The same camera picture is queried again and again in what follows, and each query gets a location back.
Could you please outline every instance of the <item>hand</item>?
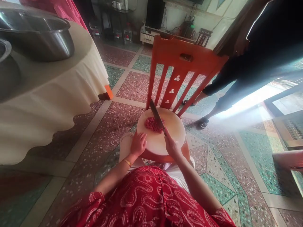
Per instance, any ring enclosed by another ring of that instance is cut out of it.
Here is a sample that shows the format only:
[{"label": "hand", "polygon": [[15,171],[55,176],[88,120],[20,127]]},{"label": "hand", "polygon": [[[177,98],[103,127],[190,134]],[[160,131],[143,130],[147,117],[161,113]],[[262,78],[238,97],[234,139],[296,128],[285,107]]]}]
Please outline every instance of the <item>hand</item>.
[{"label": "hand", "polygon": [[166,144],[166,150],[168,154],[176,161],[178,158],[183,157],[182,151],[180,148],[178,148],[177,143],[170,136],[167,128],[165,128],[165,133],[166,136],[164,137],[164,139]]},{"label": "hand", "polygon": [[138,134],[135,133],[135,136],[132,141],[132,145],[130,147],[130,153],[139,157],[146,148],[146,134],[141,132]]},{"label": "hand", "polygon": [[248,50],[249,40],[246,39],[246,35],[239,35],[234,46],[234,55],[243,55]]}]

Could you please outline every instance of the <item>red cloth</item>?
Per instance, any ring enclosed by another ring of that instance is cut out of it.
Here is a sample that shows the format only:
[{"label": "red cloth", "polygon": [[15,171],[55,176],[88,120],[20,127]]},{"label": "red cloth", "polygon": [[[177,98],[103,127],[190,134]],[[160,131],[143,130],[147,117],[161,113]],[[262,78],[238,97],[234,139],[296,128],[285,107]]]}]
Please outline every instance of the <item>red cloth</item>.
[{"label": "red cloth", "polygon": [[76,22],[88,31],[73,0],[20,0],[20,3],[57,14],[58,17]]},{"label": "red cloth", "polygon": [[108,198],[100,192],[82,198],[60,226],[168,225],[235,227],[223,208],[209,215],[175,180],[154,166],[131,171]]}]

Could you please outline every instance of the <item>raw meat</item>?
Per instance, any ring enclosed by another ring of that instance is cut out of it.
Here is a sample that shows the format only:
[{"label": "raw meat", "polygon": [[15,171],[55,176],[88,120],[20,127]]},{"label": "raw meat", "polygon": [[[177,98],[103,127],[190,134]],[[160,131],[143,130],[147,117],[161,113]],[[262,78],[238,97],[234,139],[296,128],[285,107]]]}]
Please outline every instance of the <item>raw meat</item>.
[{"label": "raw meat", "polygon": [[163,131],[162,128],[158,127],[157,122],[154,117],[147,118],[144,125],[147,129],[152,130],[153,132],[162,133],[162,131]]}]

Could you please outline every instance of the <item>white tablecloth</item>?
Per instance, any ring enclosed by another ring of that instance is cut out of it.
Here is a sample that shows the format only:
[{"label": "white tablecloth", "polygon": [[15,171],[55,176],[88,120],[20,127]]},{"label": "white tablecloth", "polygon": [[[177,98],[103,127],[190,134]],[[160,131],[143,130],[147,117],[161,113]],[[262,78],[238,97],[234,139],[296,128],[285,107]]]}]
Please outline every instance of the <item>white tablecloth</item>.
[{"label": "white tablecloth", "polygon": [[28,150],[51,142],[74,126],[73,117],[106,92],[108,75],[90,34],[70,22],[74,55],[59,62],[33,62],[13,52],[23,81],[0,103],[0,165],[22,161]]}]

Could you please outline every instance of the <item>chair handle hole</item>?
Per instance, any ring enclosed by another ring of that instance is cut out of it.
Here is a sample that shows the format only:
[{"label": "chair handle hole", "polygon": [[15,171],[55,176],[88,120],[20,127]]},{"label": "chair handle hole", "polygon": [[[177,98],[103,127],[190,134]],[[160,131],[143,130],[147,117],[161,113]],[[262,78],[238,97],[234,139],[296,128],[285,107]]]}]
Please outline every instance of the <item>chair handle hole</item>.
[{"label": "chair handle hole", "polygon": [[180,59],[192,62],[193,61],[193,56],[191,56],[189,54],[182,53],[182,54],[180,54]]}]

